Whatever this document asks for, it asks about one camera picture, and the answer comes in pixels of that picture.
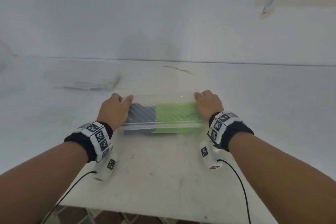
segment black cable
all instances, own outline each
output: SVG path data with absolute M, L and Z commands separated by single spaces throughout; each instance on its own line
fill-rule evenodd
M 235 171 L 235 169 L 234 169 L 228 162 L 226 162 L 225 160 L 222 160 L 222 159 L 217 159 L 217 162 L 219 162 L 219 161 L 222 161 L 222 162 L 228 164 L 229 167 L 231 167 L 231 169 L 232 169 L 232 170 L 234 171 L 234 173 L 237 175 L 237 177 L 238 177 L 238 179 L 239 179 L 239 181 L 240 181 L 240 183 L 241 183 L 241 186 L 243 187 L 243 191 L 244 191 L 244 195 L 245 195 L 245 201 L 246 201 L 247 217 L 249 218 L 249 224 L 251 224 L 250 211 L 249 211 L 249 204 L 248 204 L 248 202 L 247 202 L 247 196 L 246 196 L 246 192 L 245 192 L 245 188 L 244 188 L 244 185 L 243 185 L 242 180 L 240 179 L 240 177 L 239 177 L 239 175 L 237 174 L 237 172 Z
M 48 214 L 48 216 L 44 219 L 44 222 L 42 223 L 42 224 L 44 224 L 46 221 L 47 221 L 47 219 L 50 217 L 50 215 L 53 213 L 53 211 L 56 209 L 56 207 L 61 203 L 61 201 L 68 195 L 68 193 L 73 189 L 73 187 L 84 177 L 84 176 L 86 176 L 86 175 L 88 175 L 88 174 L 91 174 L 91 173 L 93 173 L 93 174 L 96 174 L 97 172 L 96 171 L 91 171 L 91 172 L 88 172 L 88 173 L 86 173 L 85 175 L 83 175 L 81 178 L 79 178 L 78 179 L 78 181 L 77 182 L 75 182 L 75 184 L 74 185 L 72 185 L 72 187 L 68 190 L 68 192 L 67 193 L 65 193 L 65 195 L 61 198 L 61 200 L 60 201 L 58 201 L 58 203 L 55 205 L 55 207 L 51 210 L 51 212 Z

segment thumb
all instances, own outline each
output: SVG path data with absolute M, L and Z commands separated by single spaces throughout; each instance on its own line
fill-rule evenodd
M 195 92 L 194 96 L 195 96 L 195 100 L 196 100 L 196 101 L 198 101 L 198 100 L 200 100 L 200 99 L 203 98 L 202 94 L 199 93 L 199 92 Z
M 125 98 L 125 101 L 123 103 L 124 106 L 127 106 L 127 108 L 129 108 L 129 106 L 131 105 L 132 101 L 133 101 L 134 95 L 129 95 L 127 98 Z

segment green sponge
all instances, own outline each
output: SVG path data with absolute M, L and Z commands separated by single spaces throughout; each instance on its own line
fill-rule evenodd
M 203 122 L 198 114 L 196 103 L 186 104 L 157 104 L 156 122 L 158 124 L 199 124 Z M 185 134 L 195 128 L 156 128 L 153 134 Z

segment forearm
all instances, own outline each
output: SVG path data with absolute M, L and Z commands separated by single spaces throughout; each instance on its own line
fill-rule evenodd
M 62 143 L 0 176 L 3 223 L 37 223 L 53 209 L 88 160 L 77 143 Z
M 229 150 L 280 224 L 336 221 L 336 182 L 327 175 L 249 133 L 236 134 Z

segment white fiducial marker block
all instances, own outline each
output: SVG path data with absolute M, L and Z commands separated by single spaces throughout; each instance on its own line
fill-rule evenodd
M 215 147 L 209 140 L 201 142 L 199 145 L 202 154 L 202 160 L 204 165 L 209 169 L 217 169 L 222 167 L 221 162 L 217 162 L 216 155 L 214 152 Z
M 99 163 L 96 163 L 93 168 L 93 171 L 97 172 L 94 174 L 94 179 L 97 181 L 107 181 L 111 177 L 117 161 L 118 155 L 111 152 Z

